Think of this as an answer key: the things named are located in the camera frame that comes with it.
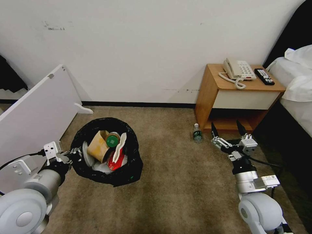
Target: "nightstand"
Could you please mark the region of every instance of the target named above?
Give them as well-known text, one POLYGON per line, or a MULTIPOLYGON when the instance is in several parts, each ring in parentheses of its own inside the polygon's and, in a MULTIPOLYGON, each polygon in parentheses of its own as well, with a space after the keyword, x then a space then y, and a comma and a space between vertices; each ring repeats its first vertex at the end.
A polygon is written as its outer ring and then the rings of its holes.
MULTIPOLYGON (((260 65, 251 68, 263 69, 260 65)), ((219 72, 224 72, 222 64, 207 64, 195 108, 200 128, 210 132, 213 122, 218 131, 237 131, 236 120, 239 120, 248 133, 253 132, 285 87, 267 72, 275 85, 265 85, 257 77, 240 81, 246 88, 238 90, 233 83, 219 77, 219 72)))

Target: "remote control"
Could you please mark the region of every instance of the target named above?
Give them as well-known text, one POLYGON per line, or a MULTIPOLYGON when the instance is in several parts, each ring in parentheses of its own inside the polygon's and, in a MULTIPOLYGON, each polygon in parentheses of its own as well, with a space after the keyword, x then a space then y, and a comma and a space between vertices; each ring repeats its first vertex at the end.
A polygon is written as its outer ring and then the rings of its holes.
POLYGON ((257 76, 260 78, 260 80, 265 85, 274 85, 274 81, 269 77, 269 75, 265 72, 263 69, 255 69, 254 72, 257 74, 257 76))

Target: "white telephone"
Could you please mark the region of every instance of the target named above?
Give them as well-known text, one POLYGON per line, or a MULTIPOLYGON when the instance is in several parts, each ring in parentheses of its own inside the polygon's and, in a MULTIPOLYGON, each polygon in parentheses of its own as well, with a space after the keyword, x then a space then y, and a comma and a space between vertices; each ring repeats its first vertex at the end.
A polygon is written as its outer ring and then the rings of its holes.
POLYGON ((234 83, 237 89, 246 88, 246 85, 239 83, 239 81, 256 79, 256 75, 246 61, 227 58, 223 62, 223 68, 226 72, 219 72, 219 76, 229 82, 234 83), (229 78, 222 75, 223 73, 227 73, 229 78))

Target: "carpet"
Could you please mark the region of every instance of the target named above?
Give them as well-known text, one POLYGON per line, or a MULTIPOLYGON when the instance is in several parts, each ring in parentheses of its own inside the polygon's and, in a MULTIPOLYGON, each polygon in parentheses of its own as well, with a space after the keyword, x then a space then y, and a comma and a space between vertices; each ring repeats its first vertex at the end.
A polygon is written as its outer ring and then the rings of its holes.
MULTIPOLYGON (((251 233, 238 212, 232 163, 210 142, 192 140, 193 109, 89 107, 64 133, 69 150, 76 132, 92 119, 115 117, 137 135, 144 163, 141 179, 113 188, 78 176, 73 169, 59 188, 59 204, 44 234, 52 233, 251 233)), ((238 133, 221 134, 225 139, 238 133)), ((254 158, 265 160, 258 147, 254 158)), ((254 163, 258 175, 270 167, 254 163)), ((275 199, 294 233, 307 233, 281 186, 275 199)))

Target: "trash can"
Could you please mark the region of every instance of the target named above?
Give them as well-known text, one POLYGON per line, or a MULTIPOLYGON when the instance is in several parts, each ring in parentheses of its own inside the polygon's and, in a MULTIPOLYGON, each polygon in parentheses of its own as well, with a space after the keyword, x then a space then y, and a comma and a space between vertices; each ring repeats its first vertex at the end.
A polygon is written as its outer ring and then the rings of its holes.
POLYGON ((82 157, 80 161, 74 161, 72 164, 75 172, 82 177, 103 184, 111 184, 114 187, 138 181, 141 177, 143 162, 139 154, 137 136, 127 123, 119 119, 108 117, 90 121, 76 133, 71 149, 81 148, 84 141, 90 144, 93 137, 101 130, 117 132, 119 135, 127 133, 127 140, 124 145, 125 155, 128 156, 127 163, 112 173, 105 174, 88 167, 82 157))

